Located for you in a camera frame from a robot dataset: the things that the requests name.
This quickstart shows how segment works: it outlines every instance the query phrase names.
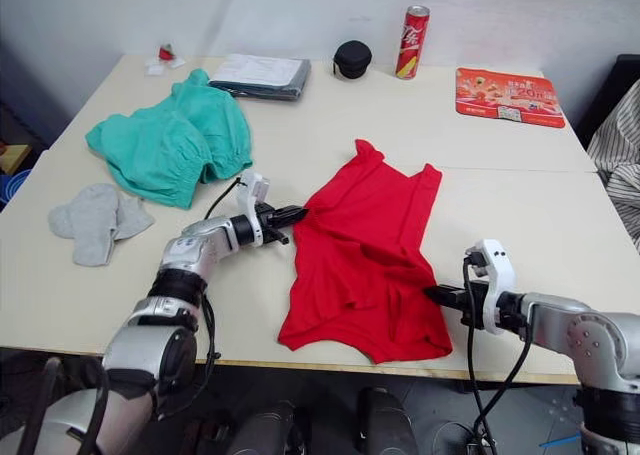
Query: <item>white paper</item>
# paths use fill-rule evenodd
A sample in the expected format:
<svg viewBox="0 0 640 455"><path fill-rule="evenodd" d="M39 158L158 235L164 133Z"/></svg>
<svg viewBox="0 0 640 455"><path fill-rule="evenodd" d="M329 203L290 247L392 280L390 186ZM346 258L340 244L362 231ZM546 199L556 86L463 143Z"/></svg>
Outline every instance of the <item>white paper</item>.
<svg viewBox="0 0 640 455"><path fill-rule="evenodd" d="M169 62L171 68L178 68L187 63L184 58L176 57Z"/></svg>
<svg viewBox="0 0 640 455"><path fill-rule="evenodd" d="M282 87L291 83L301 63L301 60L234 53L218 67L212 80Z"/></svg>
<svg viewBox="0 0 640 455"><path fill-rule="evenodd" d="M164 65L162 63L147 65L147 75L152 77L160 77L164 75Z"/></svg>

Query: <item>red shirt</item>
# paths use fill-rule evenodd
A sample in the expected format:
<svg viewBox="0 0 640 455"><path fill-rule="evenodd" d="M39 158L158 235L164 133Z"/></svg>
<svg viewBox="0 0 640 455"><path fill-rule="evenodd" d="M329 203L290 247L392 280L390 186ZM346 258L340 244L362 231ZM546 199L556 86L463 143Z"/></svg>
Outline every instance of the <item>red shirt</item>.
<svg viewBox="0 0 640 455"><path fill-rule="evenodd" d="M375 363L451 353L435 285L420 253L442 174L407 177L364 140L358 154L307 202L294 226L298 278L278 340L292 350L346 343Z"/></svg>

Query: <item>can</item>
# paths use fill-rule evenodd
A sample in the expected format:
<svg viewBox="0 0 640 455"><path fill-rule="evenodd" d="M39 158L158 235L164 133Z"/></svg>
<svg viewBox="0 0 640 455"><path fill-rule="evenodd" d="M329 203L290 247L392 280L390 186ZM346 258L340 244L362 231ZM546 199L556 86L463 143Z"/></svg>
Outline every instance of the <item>can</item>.
<svg viewBox="0 0 640 455"><path fill-rule="evenodd" d="M409 80L416 76L430 13L430 10L422 5L411 5L407 8L396 65L396 77Z"/></svg>

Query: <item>black cable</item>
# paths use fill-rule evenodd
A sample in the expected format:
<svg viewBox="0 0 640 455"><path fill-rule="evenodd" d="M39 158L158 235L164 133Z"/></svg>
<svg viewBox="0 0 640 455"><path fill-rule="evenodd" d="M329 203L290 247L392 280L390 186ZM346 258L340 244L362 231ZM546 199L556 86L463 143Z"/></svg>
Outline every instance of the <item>black cable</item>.
<svg viewBox="0 0 640 455"><path fill-rule="evenodd" d="M107 410L107 402L109 400L109 376L105 371L102 364L95 358L90 358L91 363L98 370L98 386L96 387L96 402L93 406L93 413L91 414L91 420L89 420L89 426L87 432L82 438L82 443L78 449L77 455L91 455L92 453L98 453L96 449L96 440L98 439L98 433L102 426L102 420Z"/></svg>
<svg viewBox="0 0 640 455"><path fill-rule="evenodd" d="M465 257L462 265L462 278L464 279L464 288L467 291L467 294L469 295L469 308L471 312L471 323L469 324L469 331L467 333L467 367L469 369L469 379L471 380L471 389L473 390L473 396L476 400L476 405L478 406L478 412L482 413L484 411L484 407L482 405L482 400L480 399L480 389L478 388L478 382L476 380L476 374L473 368L473 336L474 336L475 326L476 326L476 302L473 297L473 288L471 287L471 282L469 281L470 265L471 265L471 260L469 259L469 257ZM491 434L491 429L489 428L489 422L487 422L486 417L482 417L481 422L484 425L484 431L486 432L487 441L489 442L489 446L491 447L491 452L493 453L493 455L497 455L498 452L495 446L495 442L493 440L493 435ZM476 443L478 444L478 451L480 452L481 455L486 455L484 445L482 444L482 436L478 434L477 429L473 430L473 435L474 435L474 438L476 439Z"/></svg>
<svg viewBox="0 0 640 455"><path fill-rule="evenodd" d="M53 394L61 363L58 357L51 357L44 365L40 391L27 419L16 455L33 455L36 451L42 421L44 420L44 414L51 401L51 395Z"/></svg>
<svg viewBox="0 0 640 455"><path fill-rule="evenodd" d="M236 179L231 183L231 185L229 185L226 188L226 190L224 192L222 192L222 195L220 195L218 198L216 198L215 202L213 202L211 204L211 206L209 207L209 210L207 210L207 214L204 216L204 220L209 218L209 216L211 215L211 212L213 212L213 209L216 208L216 206L222 201L222 199L224 199L224 197L229 195L229 192L231 190L233 190L233 187L235 187L239 183L240 183L240 177L236 177Z"/></svg>
<svg viewBox="0 0 640 455"><path fill-rule="evenodd" d="M209 384L209 380L211 379L211 375L213 374L213 367L218 354L216 353L215 347L216 320L213 313L213 307L211 306L211 303L209 302L206 294L204 294L202 298L202 313L204 315L204 321L207 326L207 332L209 334L209 352L207 353L207 361L204 367L204 379L202 381L202 385L198 387L196 393L187 403L175 410L160 414L158 416L158 420L164 420L165 418L173 417L174 415L177 415L178 413L189 408Z"/></svg>
<svg viewBox="0 0 640 455"><path fill-rule="evenodd" d="M516 377L516 375L518 374L518 372L522 368L522 365L524 364L524 361L527 358L527 355L529 354L529 349L531 348L532 342L533 342L533 333L532 333L532 330L531 330L531 325L527 324L526 328L525 328L524 347L522 348L522 352L520 353L520 356L518 357L518 361L516 362L516 364L511 369L511 372L509 373L509 376L507 376L505 381L502 382L502 386L500 387L500 389L491 398L491 400L489 401L487 406L484 408L484 410L482 410L480 412L480 415L478 415L478 418L476 418L476 421L473 424L474 433L477 432L478 427L480 426L480 422L483 419L485 419L487 414L491 411L491 409L493 409L493 407L496 406L496 403L498 403L498 401L500 400L502 395L504 395L504 393L507 391L507 389L513 383L513 379Z"/></svg>

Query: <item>blue object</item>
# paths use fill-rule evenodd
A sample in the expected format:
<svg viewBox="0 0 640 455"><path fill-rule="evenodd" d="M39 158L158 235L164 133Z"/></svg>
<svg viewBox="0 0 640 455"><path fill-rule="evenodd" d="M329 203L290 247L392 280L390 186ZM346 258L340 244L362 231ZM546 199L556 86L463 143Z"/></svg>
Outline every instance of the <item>blue object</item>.
<svg viewBox="0 0 640 455"><path fill-rule="evenodd" d="M20 186L27 179L31 170L23 170L13 176L2 175L2 190L0 191L0 201L7 204L13 198Z"/></svg>
<svg viewBox="0 0 640 455"><path fill-rule="evenodd" d="M227 179L252 164L249 126L228 93L208 86L202 69L171 95L130 117L112 115L86 140L118 184L169 206L190 208L198 182Z"/></svg>
<svg viewBox="0 0 640 455"><path fill-rule="evenodd" d="M565 443L575 442L576 440L580 440L580 434L573 435L571 437L559 438L558 440L552 440L550 442L541 443L538 445L540 448L550 448L557 447L558 445L564 445Z"/></svg>

